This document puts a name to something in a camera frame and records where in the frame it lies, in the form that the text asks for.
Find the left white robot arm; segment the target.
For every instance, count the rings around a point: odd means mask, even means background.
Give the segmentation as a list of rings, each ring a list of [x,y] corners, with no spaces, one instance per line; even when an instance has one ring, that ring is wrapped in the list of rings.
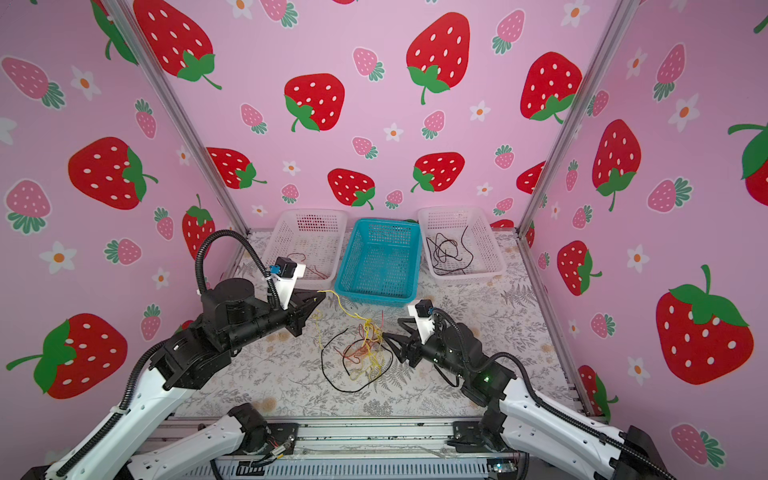
[[[137,450],[245,346],[280,329],[300,336],[324,299],[322,292],[299,289],[287,304],[274,294],[260,300],[253,283],[243,278],[203,290],[201,315],[140,357],[113,411],[61,461],[32,467],[25,478],[165,479],[234,452],[272,454],[276,443],[270,426],[248,404],[168,447],[147,455]]]

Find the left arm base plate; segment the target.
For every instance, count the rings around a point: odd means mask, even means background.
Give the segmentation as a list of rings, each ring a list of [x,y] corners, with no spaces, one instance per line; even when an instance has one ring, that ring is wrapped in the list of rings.
[[[269,423],[246,433],[241,444],[225,456],[244,456],[248,460],[282,458],[294,454],[299,424],[293,422]]]

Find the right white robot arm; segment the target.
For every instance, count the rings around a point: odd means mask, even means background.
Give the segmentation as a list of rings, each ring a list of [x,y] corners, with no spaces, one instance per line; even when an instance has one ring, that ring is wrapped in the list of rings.
[[[622,431],[538,394],[519,359],[486,355],[465,324],[441,320],[423,338],[415,320],[398,323],[405,334],[383,336],[396,358],[454,374],[461,392],[486,410],[480,429],[490,448],[535,456],[577,479],[671,478],[644,431]]]

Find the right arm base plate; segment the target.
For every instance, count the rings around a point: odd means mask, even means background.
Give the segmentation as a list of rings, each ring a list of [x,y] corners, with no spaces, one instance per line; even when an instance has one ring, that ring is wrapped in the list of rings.
[[[459,453],[519,453],[519,450],[506,445],[499,435],[485,428],[480,421],[454,421],[452,434],[446,444]]]

